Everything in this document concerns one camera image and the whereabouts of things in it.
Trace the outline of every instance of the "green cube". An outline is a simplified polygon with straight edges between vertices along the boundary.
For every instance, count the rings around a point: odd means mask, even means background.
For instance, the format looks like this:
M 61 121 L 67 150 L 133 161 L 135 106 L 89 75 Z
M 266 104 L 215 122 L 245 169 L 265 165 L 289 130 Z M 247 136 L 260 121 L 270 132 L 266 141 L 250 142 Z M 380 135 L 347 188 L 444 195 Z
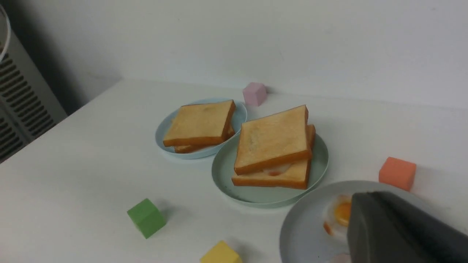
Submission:
M 127 214 L 146 239 L 166 224 L 161 212 L 148 198 L 128 210 Z

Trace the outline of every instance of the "toy block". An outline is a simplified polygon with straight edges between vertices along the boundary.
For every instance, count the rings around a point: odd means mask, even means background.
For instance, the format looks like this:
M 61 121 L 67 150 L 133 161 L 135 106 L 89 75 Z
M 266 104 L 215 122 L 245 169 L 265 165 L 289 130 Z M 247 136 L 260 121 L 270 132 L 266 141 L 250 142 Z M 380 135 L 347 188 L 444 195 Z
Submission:
M 161 212 L 148 198 L 127 211 L 127 214 L 146 239 L 166 224 Z
M 409 191 L 414 183 L 416 164 L 388 157 L 379 172 L 379 182 Z
M 247 105 L 260 106 L 266 100 L 266 87 L 262 83 L 250 83 L 242 90 Z
M 200 259 L 200 263 L 242 263 L 242 259 L 224 241 L 220 241 Z

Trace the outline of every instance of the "stacked toast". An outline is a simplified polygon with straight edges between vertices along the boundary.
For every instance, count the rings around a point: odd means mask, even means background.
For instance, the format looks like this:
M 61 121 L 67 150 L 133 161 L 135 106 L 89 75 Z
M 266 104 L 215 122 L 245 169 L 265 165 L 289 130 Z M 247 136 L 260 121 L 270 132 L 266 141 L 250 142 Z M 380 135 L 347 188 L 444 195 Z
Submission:
M 173 146 L 176 153 L 192 153 L 221 144 L 235 134 L 231 126 L 234 111 L 233 100 L 184 105 L 172 119 L 162 142 L 166 147 Z
M 302 105 L 243 123 L 233 184 L 307 189 L 315 141 L 307 121 Z

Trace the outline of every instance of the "toast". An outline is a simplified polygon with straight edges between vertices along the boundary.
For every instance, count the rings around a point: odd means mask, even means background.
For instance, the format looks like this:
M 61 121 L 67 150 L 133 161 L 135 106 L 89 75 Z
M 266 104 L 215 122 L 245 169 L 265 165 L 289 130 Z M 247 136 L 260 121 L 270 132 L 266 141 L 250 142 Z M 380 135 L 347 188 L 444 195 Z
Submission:
M 166 147 L 220 144 L 227 140 L 234 111 L 233 100 L 184 105 L 162 142 Z
M 309 160 L 312 151 L 306 133 L 308 117 L 307 107 L 302 105 L 242 123 L 234 163 L 236 174 Z
M 232 126 L 229 126 L 229 130 L 227 131 L 227 139 L 230 139 L 232 136 L 234 136 L 235 131 L 232 128 Z M 174 151 L 176 153 L 192 153 L 207 147 L 210 147 L 211 145 L 186 145 L 186 146 L 175 146 Z
M 315 126 L 308 126 L 308 138 L 310 147 L 314 147 Z M 295 189 L 307 189 L 311 160 L 302 160 L 291 164 L 287 170 L 279 175 L 268 172 L 256 172 L 247 175 L 234 175 L 231 180 L 235 186 L 264 186 L 264 187 L 288 187 Z

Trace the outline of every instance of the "yellow cube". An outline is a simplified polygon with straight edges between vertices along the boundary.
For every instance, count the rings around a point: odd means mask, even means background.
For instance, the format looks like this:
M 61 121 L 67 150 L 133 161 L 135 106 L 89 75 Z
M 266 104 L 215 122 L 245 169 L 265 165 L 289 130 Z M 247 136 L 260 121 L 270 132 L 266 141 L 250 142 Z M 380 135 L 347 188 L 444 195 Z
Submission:
M 224 241 L 220 241 L 201 259 L 201 263 L 242 263 L 241 257 Z

